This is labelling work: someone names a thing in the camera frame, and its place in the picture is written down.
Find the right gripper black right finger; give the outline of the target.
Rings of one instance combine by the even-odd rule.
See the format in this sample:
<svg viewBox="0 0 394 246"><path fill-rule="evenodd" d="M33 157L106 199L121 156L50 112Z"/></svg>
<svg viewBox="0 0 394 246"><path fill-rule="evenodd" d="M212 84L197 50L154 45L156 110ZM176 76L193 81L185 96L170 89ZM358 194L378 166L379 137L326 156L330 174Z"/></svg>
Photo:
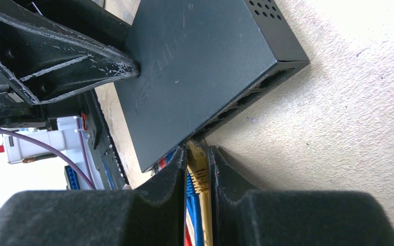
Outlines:
<svg viewBox="0 0 394 246"><path fill-rule="evenodd" d="M382 206L355 191L262 190L208 148L215 245L394 245Z"/></svg>

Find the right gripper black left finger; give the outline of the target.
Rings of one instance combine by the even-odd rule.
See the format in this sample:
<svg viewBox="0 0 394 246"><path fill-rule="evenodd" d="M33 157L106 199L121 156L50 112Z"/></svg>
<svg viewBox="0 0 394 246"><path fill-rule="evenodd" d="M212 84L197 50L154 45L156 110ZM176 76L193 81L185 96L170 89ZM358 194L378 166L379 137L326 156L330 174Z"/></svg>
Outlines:
<svg viewBox="0 0 394 246"><path fill-rule="evenodd" d="M0 245L183 245L187 150L133 190L24 191L0 209Z"/></svg>

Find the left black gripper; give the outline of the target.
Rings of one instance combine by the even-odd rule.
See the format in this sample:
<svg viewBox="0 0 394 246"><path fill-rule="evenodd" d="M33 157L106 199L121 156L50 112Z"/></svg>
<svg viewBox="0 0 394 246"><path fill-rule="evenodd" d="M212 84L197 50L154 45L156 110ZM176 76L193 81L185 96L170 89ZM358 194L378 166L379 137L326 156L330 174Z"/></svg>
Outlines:
<svg viewBox="0 0 394 246"><path fill-rule="evenodd" d="M125 51L129 29L94 1L0 1L0 84L22 99L0 89L0 128L80 116L86 91L138 77Z"/></svg>

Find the black network switch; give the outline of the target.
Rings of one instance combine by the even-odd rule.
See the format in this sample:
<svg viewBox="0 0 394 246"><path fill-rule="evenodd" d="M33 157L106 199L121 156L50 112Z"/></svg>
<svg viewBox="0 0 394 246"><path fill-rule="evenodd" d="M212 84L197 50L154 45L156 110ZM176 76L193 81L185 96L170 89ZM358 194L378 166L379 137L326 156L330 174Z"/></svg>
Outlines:
<svg viewBox="0 0 394 246"><path fill-rule="evenodd" d="M275 1L141 1L125 47L141 74L115 87L142 172L309 64Z"/></svg>

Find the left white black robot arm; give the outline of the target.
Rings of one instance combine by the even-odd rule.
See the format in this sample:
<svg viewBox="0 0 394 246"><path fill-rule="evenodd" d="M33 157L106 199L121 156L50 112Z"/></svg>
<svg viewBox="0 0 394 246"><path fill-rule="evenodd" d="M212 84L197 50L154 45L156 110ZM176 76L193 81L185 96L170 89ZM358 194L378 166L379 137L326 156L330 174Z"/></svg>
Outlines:
<svg viewBox="0 0 394 246"><path fill-rule="evenodd" d="M78 147L81 127L46 129L53 120L87 114L85 95L104 84L136 78L125 51L131 26L95 1L0 1L0 134L10 163Z"/></svg>

